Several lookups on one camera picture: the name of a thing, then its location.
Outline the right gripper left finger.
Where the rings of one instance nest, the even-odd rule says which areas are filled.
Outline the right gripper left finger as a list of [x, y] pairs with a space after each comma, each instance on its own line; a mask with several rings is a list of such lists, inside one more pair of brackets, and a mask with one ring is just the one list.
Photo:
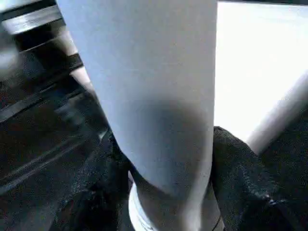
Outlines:
[[68, 204], [69, 231], [120, 231], [131, 162], [112, 133], [101, 139], [76, 175]]

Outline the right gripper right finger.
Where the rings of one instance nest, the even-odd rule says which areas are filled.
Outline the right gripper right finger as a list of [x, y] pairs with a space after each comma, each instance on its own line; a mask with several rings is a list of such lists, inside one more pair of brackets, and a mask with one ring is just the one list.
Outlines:
[[307, 159], [262, 160], [229, 131], [214, 127], [211, 180], [227, 231], [305, 231]]

